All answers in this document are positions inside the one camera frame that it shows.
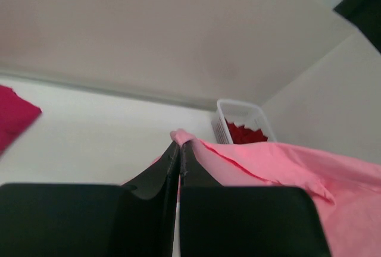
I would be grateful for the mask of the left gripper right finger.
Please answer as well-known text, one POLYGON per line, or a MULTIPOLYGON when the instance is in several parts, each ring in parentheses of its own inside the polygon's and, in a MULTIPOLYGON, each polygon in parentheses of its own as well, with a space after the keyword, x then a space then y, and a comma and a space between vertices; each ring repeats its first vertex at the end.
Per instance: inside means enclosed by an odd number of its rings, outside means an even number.
POLYGON ((181 148, 181 256, 330 256, 318 212, 298 187, 223 186, 181 148))

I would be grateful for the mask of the white plastic basket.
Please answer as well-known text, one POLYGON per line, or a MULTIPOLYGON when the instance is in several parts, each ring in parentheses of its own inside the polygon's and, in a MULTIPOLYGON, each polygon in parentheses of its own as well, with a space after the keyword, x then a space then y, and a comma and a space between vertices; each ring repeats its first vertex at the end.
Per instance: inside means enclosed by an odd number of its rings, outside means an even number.
POLYGON ((244 126, 253 131, 261 130, 268 141, 277 141, 265 113, 258 105, 233 99, 218 99, 211 125, 219 144, 233 144, 228 123, 233 123, 236 127, 244 126))

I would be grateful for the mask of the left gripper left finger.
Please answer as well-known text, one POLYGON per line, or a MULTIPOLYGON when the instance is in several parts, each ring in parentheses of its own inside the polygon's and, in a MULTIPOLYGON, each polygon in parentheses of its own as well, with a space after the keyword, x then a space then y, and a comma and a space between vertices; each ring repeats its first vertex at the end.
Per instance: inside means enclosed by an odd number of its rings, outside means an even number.
POLYGON ((2 256, 171 256, 180 148, 123 185, 1 186, 2 256))

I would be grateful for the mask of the light pink t shirt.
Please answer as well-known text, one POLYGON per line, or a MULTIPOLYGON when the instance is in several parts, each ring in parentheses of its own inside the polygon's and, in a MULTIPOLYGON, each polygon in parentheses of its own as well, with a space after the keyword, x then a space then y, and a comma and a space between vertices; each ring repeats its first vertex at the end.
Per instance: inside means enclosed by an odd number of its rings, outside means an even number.
MULTIPOLYGON (((179 129, 172 143, 191 143, 199 163, 223 186, 288 186, 313 200, 330 256, 380 255, 380 166, 300 146, 261 142, 222 145, 179 129)), ((174 233, 180 241, 180 172, 174 233)))

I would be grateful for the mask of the magenta t shirt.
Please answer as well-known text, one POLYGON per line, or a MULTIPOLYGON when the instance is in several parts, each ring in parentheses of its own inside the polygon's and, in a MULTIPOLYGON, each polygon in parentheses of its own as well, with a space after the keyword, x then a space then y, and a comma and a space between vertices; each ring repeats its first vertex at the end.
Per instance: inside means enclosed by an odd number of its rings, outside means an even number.
POLYGON ((39 107, 1 85, 1 154, 41 115, 39 107))

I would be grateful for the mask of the dark red t shirt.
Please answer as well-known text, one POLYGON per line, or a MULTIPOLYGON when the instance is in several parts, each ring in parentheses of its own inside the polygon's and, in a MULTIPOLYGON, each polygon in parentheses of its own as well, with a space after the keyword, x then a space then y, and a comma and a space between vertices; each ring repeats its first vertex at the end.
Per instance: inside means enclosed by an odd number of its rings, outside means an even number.
POLYGON ((261 129, 251 130, 244 125, 236 126, 234 123, 230 123, 225 120, 233 144, 242 145, 258 142, 267 142, 268 137, 264 135, 261 129))

